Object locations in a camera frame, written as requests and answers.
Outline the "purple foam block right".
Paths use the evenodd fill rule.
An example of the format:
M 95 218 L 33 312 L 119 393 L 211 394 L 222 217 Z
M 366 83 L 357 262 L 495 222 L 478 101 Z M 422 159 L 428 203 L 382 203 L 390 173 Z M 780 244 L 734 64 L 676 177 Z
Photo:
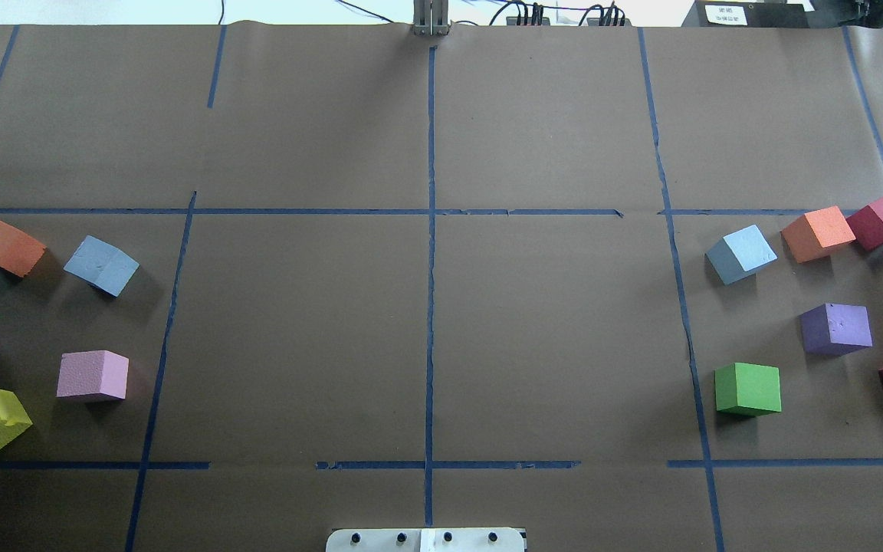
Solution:
M 824 303 L 798 319 L 807 353 L 840 357 L 873 346 L 865 305 Z

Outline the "orange foam block right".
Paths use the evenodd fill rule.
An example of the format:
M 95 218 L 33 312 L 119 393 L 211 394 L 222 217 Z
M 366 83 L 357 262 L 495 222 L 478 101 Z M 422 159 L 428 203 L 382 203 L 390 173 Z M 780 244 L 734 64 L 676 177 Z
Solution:
M 781 235 L 800 264 L 830 256 L 855 241 L 854 231 L 837 205 L 800 215 Z

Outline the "red foam block near orange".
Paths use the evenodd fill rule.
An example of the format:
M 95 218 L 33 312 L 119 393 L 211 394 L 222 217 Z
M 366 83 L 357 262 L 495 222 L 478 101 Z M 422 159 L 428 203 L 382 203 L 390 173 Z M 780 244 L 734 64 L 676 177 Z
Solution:
M 851 216 L 845 218 L 845 222 L 862 249 L 874 251 L 874 249 L 882 247 L 883 196 L 852 213 Z

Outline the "light blue foam block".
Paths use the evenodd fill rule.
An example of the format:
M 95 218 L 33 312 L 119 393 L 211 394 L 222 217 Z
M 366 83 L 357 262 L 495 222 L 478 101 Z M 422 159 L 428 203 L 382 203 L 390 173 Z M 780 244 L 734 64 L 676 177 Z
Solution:
M 724 285 L 753 276 L 778 259 L 757 225 L 723 235 L 705 256 Z
M 122 249 L 87 235 L 67 260 L 64 271 L 111 297 L 119 297 L 138 266 Z

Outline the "pink foam block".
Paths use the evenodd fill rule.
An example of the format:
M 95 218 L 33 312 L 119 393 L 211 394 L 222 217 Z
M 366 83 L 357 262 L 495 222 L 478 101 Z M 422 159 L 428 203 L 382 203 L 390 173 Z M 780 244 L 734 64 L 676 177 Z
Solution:
M 130 360 L 111 350 L 63 353 L 57 399 L 90 403 L 125 399 Z

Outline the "aluminium frame post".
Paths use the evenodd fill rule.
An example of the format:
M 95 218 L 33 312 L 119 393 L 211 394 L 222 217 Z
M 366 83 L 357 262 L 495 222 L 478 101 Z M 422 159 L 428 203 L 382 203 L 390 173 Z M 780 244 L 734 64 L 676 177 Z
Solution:
M 451 31 L 448 0 L 414 0 L 412 33 L 416 36 L 446 36 Z

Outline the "green foam block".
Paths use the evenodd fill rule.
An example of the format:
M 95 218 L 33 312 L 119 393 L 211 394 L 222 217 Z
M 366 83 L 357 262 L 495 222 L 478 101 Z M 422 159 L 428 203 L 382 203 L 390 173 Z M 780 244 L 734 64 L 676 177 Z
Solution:
M 716 411 L 764 416 L 783 411 L 780 370 L 775 366 L 730 363 L 714 371 Z

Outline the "orange foam block left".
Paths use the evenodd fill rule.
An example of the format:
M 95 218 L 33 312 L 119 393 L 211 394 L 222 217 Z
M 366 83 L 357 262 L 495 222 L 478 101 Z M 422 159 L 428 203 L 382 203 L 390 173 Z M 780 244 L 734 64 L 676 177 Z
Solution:
M 25 278 L 47 247 L 31 235 L 0 220 L 0 268 L 18 278 Z

